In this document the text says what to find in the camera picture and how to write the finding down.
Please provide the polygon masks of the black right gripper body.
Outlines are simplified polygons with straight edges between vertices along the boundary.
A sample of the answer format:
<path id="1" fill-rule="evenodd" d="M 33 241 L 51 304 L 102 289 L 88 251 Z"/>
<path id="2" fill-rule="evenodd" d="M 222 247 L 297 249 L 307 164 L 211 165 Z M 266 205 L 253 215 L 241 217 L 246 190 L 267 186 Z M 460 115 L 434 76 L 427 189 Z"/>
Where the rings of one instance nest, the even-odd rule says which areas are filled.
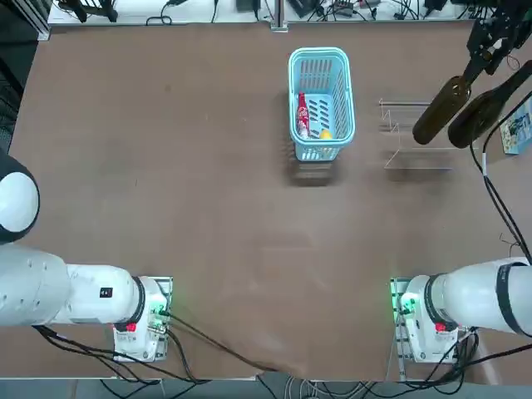
<path id="1" fill-rule="evenodd" d="M 485 20 L 489 46 L 521 48 L 531 34 L 531 6 L 498 6 Z"/>

